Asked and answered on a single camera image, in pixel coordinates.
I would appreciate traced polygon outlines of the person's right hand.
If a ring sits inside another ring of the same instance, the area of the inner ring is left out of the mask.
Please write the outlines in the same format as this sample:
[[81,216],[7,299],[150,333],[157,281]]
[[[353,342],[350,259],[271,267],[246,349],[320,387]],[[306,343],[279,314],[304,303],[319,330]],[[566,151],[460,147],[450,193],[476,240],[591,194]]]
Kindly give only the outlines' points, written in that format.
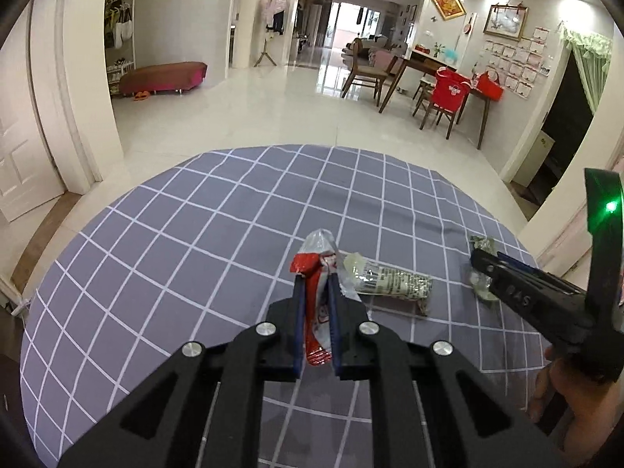
[[623,415],[623,378],[616,383],[595,383],[576,373],[553,347],[544,353],[549,364],[537,374],[528,414],[537,423],[554,392],[567,401],[572,418],[560,441],[571,466],[588,463],[605,445]]

